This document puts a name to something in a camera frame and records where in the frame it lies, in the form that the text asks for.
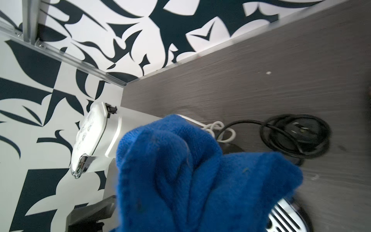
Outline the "blue cloth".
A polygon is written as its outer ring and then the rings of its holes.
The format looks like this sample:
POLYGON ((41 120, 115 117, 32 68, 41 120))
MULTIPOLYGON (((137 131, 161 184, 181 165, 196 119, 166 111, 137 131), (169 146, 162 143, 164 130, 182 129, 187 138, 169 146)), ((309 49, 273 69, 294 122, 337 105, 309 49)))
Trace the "blue cloth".
POLYGON ((177 115, 125 134, 116 162, 118 232, 262 232, 303 181, 280 153, 224 155, 177 115))

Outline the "black coffee machine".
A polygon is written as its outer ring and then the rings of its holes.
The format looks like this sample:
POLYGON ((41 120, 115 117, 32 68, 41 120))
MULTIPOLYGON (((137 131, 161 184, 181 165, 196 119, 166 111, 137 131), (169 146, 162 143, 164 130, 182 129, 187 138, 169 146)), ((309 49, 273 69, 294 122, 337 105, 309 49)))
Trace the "black coffee machine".
MULTIPOLYGON (((102 165, 110 161, 105 156, 93 156, 77 148, 72 150, 70 170, 75 178, 82 173, 93 169, 95 165, 102 165)), ((92 206, 84 206, 74 209, 66 219, 66 231, 68 232, 101 232, 102 219, 108 219, 113 215, 117 205, 123 206, 129 224, 135 215, 145 212, 143 201, 132 194, 131 191, 108 197, 92 206)), ((266 226, 268 232, 311 232, 313 226, 304 209, 294 199, 281 199, 271 210, 266 226)))

